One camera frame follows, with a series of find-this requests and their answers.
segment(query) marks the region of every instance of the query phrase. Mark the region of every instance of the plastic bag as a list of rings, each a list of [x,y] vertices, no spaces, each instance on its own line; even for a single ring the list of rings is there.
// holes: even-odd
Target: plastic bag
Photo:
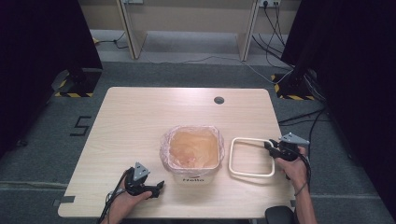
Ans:
[[[224,140],[214,126],[176,126],[163,135],[160,157],[175,175],[212,175],[221,167]]]

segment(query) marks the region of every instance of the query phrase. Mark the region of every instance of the wrist strap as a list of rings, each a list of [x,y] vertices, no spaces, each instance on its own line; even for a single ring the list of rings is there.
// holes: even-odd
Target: wrist strap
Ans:
[[[305,183],[303,184],[303,186],[294,194],[294,197],[297,196],[297,195],[305,188],[306,183],[307,183],[307,182],[305,182]]]

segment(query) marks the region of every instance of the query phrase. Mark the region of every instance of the table top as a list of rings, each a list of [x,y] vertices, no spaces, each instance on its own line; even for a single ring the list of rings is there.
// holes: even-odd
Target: table top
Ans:
[[[216,97],[224,99],[215,103]],[[163,135],[177,125],[213,125],[224,138],[225,157],[213,182],[180,185],[160,158]],[[235,137],[277,139],[281,135],[268,91],[262,89],[110,88],[92,126],[61,203],[61,217],[99,217],[106,195],[124,170],[139,161],[150,169],[146,185],[165,181],[161,195],[140,203],[136,218],[261,218],[268,207],[290,206],[289,181],[276,167],[267,178],[232,176],[228,170]],[[239,144],[234,169],[268,173],[263,147]]]

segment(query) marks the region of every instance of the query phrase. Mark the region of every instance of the power outlet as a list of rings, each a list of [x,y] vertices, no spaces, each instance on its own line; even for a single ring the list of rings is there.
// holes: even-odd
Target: power outlet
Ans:
[[[280,0],[259,0],[259,1],[260,1],[260,7],[264,7],[264,2],[268,3],[267,8],[280,6]]]

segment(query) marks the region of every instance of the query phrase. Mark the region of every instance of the black partition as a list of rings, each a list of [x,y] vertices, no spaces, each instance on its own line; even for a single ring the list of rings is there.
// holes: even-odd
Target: black partition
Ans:
[[[77,0],[0,1],[0,155],[15,147],[63,70],[102,68]]]
[[[282,60],[316,71],[348,154],[396,219],[396,2],[329,1],[302,1]],[[333,25],[320,17],[325,11]],[[311,48],[307,40],[323,28]]]

